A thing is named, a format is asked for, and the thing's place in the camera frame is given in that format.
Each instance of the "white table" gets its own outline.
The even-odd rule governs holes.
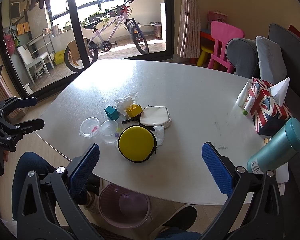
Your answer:
[[[101,154],[93,173],[122,187],[177,202],[224,204],[227,196],[220,193],[201,148],[210,141],[235,166],[246,167],[264,145],[251,115],[244,116],[235,104],[246,82],[244,77],[196,66],[98,60],[52,102],[41,117],[45,127],[37,134],[70,160],[98,143]],[[106,121],[104,109],[136,91],[143,108],[166,106],[172,119],[163,145],[144,163],[128,161],[101,138],[79,135],[82,121]]]

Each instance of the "pink children's chair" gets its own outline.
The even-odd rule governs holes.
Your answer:
[[[234,73],[234,66],[232,66],[226,58],[226,46],[228,42],[234,38],[244,38],[243,30],[223,22],[212,21],[211,37],[215,39],[215,43],[208,68],[213,68],[216,61],[228,69],[227,73]]]

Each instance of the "pink bag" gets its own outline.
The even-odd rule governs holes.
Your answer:
[[[9,56],[11,56],[14,53],[14,50],[15,50],[14,40],[13,40],[11,34],[6,34],[4,36],[4,43],[6,44]]]

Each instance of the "union jack tissue box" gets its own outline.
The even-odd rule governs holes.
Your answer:
[[[283,102],[280,107],[270,95],[270,82],[254,78],[249,90],[248,99],[256,98],[250,113],[258,134],[274,136],[277,131],[292,117],[287,105]]]

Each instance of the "yellow toy block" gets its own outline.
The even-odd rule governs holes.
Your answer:
[[[131,105],[127,110],[127,114],[129,117],[136,117],[138,114],[142,112],[141,105]]]

